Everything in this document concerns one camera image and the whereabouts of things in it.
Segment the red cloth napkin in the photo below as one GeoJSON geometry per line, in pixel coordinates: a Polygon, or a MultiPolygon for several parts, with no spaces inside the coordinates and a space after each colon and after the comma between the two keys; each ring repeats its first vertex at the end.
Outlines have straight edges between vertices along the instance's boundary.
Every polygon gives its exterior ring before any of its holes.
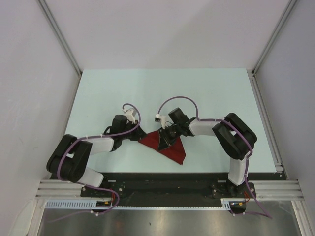
{"type": "Polygon", "coordinates": [[[179,165],[183,165],[186,152],[182,143],[181,138],[177,138],[174,145],[164,149],[159,150],[159,142],[160,142],[160,135],[158,131],[153,131],[151,133],[148,133],[144,138],[141,140],[138,140],[138,142],[144,146],[147,146],[154,151],[166,156],[170,160],[176,162],[179,165]]]}

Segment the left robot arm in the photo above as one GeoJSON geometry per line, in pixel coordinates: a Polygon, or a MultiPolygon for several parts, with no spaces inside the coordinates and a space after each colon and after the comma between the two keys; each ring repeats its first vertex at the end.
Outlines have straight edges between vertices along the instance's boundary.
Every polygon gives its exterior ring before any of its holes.
{"type": "Polygon", "coordinates": [[[131,115],[116,115],[112,124],[98,136],[77,138],[66,134],[49,158],[46,169],[63,181],[91,186],[97,196],[108,193],[103,174],[87,167],[91,155],[117,150],[124,140],[140,141],[147,134],[131,115]]]}

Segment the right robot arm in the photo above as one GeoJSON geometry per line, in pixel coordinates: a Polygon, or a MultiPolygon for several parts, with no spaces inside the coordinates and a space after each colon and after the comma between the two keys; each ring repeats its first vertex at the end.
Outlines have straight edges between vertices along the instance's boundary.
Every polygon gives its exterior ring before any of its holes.
{"type": "Polygon", "coordinates": [[[224,193],[232,197],[243,194],[248,180],[248,159],[257,141],[255,133],[235,113],[229,113],[223,119],[188,118],[180,108],[176,108],[168,115],[173,121],[169,126],[165,116],[157,114],[155,117],[155,121],[161,123],[157,150],[171,150],[180,143],[181,136],[215,136],[230,157],[224,193]]]}

